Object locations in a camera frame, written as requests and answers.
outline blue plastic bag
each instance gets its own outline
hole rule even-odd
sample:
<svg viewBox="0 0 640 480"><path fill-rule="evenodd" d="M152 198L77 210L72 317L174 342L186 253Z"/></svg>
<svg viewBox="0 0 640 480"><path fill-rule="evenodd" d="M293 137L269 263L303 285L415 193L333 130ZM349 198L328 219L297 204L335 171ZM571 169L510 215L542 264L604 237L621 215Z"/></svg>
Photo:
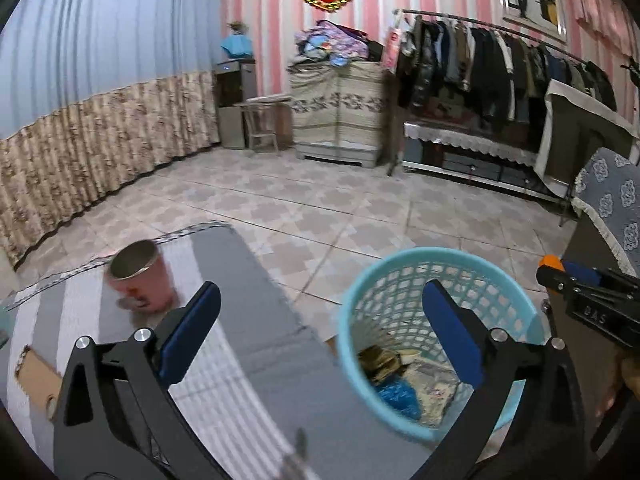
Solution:
<svg viewBox="0 0 640 480"><path fill-rule="evenodd" d="M254 56L254 46L251 40L244 34L227 36L222 40L222 50L224 50L231 59Z"/></svg>
<svg viewBox="0 0 640 480"><path fill-rule="evenodd" d="M413 387L405 380L393 376L384 383L376 386L376 391L394 410L402 413L411 420L420 420L422 410Z"/></svg>

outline pink striped wallpaper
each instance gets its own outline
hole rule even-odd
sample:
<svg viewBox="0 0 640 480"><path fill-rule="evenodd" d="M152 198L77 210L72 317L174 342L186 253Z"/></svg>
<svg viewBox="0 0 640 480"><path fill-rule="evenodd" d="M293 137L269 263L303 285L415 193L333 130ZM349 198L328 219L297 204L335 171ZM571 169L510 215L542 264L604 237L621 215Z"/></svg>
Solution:
<svg viewBox="0 0 640 480"><path fill-rule="evenodd" d="M567 27L567 43L558 46L585 60L592 60L609 74L613 84L618 112L630 122L638 120L638 96L628 73L620 68L626 57L606 39L596 36L578 24L580 0L562 0ZM351 0L337 12L328 13L307 5L302 0L224 0L223 21L241 20L249 27L254 42L258 68L258 88L263 94L287 91L287 62L294 55L293 35L297 30L311 26L316 20L327 18L332 22L359 28L373 39L383 41L398 7L435 10L486 22L504 25L500 0ZM508 25L541 38L542 35L517 25ZM632 50L638 58L640 29L628 20Z"/></svg>

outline stool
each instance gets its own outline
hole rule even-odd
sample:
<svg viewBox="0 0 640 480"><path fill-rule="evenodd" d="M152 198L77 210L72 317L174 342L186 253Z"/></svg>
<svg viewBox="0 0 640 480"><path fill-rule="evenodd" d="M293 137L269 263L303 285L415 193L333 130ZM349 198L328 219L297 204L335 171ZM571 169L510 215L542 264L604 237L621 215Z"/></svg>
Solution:
<svg viewBox="0 0 640 480"><path fill-rule="evenodd" d="M242 116L246 124L249 150L255 153L255 139L271 139L275 153L278 150L278 137L276 136L276 106L277 103L242 102L235 106L242 108Z"/></svg>

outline tiled floor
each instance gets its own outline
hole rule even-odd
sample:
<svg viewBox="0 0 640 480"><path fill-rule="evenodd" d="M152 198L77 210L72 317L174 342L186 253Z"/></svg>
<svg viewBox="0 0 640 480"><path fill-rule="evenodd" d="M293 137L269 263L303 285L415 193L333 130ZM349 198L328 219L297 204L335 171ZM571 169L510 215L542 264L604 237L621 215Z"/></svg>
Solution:
<svg viewBox="0 0 640 480"><path fill-rule="evenodd" d="M28 256L25 285L130 242L208 219L230 222L303 319L335 334L359 272L404 248L444 246L503 268L540 305L541 254L560 254L575 223L541 205L432 176L216 149L139 179Z"/></svg>

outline blue curtain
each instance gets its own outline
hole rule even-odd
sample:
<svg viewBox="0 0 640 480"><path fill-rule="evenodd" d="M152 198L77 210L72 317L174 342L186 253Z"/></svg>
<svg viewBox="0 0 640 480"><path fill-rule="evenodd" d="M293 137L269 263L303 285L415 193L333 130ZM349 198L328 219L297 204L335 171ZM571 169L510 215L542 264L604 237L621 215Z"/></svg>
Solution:
<svg viewBox="0 0 640 480"><path fill-rule="evenodd" d="M210 70L220 0L21 0L0 34L0 139L91 95Z"/></svg>

